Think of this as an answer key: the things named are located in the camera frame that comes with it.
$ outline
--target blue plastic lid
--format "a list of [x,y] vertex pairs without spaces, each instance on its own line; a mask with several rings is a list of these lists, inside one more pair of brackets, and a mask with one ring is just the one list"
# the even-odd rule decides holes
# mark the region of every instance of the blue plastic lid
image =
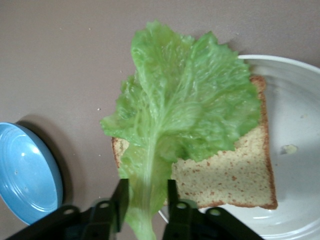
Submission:
[[32,131],[8,122],[0,122],[0,194],[29,225],[63,200],[61,175],[47,146]]

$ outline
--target lettuce leaf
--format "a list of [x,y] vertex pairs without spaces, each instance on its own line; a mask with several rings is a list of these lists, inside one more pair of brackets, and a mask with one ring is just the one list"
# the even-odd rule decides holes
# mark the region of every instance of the lettuce leaf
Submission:
[[100,124],[106,135],[130,143],[118,169],[130,182],[125,220],[139,240],[152,240],[172,163],[234,150],[258,125],[261,103],[249,66],[212,32],[196,40],[149,22],[135,33],[131,55],[135,74],[122,82],[115,113]]

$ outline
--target sandwich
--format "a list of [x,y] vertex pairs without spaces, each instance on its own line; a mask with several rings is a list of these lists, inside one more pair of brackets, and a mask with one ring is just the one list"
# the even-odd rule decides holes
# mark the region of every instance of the sandwich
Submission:
[[[171,179],[176,180],[179,197],[196,202],[199,208],[230,204],[274,210],[278,206],[269,154],[266,81],[263,76],[252,76],[250,81],[261,100],[259,125],[234,143],[235,150],[219,151],[200,162],[178,159],[172,164]],[[128,146],[126,140],[112,138],[118,168]]]
[[275,209],[263,77],[250,78],[212,32],[195,39],[158,21],[135,33],[131,56],[135,73],[100,124],[119,177],[129,179],[125,221],[136,237],[156,239],[152,218],[168,179],[199,208]]

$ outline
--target bread crust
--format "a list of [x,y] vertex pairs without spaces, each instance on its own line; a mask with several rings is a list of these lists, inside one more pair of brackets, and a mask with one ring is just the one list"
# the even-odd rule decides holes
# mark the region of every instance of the bread crust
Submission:
[[[264,209],[274,210],[278,207],[277,197],[276,197],[276,188],[274,182],[274,173],[272,168],[272,163],[270,159],[270,145],[269,145],[269,122],[268,122],[268,115],[267,115],[267,105],[266,105],[266,97],[264,95],[264,90],[266,89],[266,81],[263,76],[255,75],[250,78],[250,81],[257,87],[258,91],[258,98],[261,100],[261,118],[259,121],[258,127],[263,127],[263,135],[264,135],[264,142],[263,142],[263,151],[264,151],[264,163],[265,167],[267,168],[268,174],[268,184],[270,189],[270,196],[269,201],[266,204],[251,204],[251,203],[243,203],[233,199],[233,201],[223,201],[223,200],[213,200],[211,203],[208,204],[198,204],[199,208],[207,208],[207,207],[216,207],[224,204],[232,204],[237,207],[246,207],[246,208],[253,208],[253,207],[261,207]],[[116,166],[119,168],[121,164],[121,155],[124,150],[128,147],[124,144],[124,141],[119,138],[112,137],[112,151],[114,155],[114,159],[116,162]]]

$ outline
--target crumb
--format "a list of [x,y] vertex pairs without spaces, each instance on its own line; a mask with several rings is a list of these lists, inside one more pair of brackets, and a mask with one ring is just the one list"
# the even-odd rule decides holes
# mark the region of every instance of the crumb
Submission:
[[285,145],[282,147],[281,154],[294,154],[298,150],[298,147],[295,145]]
[[277,87],[274,89],[273,92],[276,93],[276,94],[279,94],[279,93],[281,93],[281,91],[282,91],[281,87],[277,86]]

